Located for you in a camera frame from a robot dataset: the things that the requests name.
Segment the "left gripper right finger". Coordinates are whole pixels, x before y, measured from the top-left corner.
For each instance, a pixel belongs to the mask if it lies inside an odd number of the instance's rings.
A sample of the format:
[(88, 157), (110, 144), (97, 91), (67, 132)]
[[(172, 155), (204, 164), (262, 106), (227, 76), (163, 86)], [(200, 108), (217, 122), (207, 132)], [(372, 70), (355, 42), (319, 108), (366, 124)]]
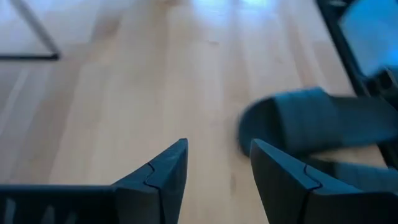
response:
[(362, 191), (254, 139), (253, 176), (270, 224), (344, 224), (343, 199)]

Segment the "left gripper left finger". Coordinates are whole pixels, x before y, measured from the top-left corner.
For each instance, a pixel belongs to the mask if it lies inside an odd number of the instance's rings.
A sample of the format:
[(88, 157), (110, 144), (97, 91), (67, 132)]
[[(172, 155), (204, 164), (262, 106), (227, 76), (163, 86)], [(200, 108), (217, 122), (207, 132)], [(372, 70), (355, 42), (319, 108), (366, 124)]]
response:
[(188, 140), (183, 138), (115, 182), (119, 224), (177, 224), (187, 165)]

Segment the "black rubber slide sandal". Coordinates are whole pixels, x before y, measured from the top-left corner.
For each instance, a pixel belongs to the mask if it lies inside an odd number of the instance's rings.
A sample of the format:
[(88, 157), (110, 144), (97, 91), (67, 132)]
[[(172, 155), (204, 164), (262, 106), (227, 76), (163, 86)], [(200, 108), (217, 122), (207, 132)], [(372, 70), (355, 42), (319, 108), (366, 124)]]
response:
[(260, 139), (294, 156), (398, 139), (398, 111), (377, 97), (329, 95), (321, 88), (257, 100), (241, 115), (238, 142), (248, 156)]

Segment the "wooden shelf black metal legs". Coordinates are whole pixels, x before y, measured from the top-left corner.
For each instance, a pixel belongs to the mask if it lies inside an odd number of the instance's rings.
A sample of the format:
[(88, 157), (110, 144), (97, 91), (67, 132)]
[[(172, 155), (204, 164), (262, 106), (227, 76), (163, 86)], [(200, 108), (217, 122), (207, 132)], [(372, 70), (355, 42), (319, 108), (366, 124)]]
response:
[(28, 6), (24, 0), (9, 0), (11, 5), (17, 11), (23, 20), (26, 21), (28, 27), (41, 40), (43, 45), (50, 51), (48, 55), (44, 54), (0, 54), (0, 60), (48, 60), (57, 61), (62, 57), (61, 50), (57, 47), (53, 37), (47, 32), (39, 18)]

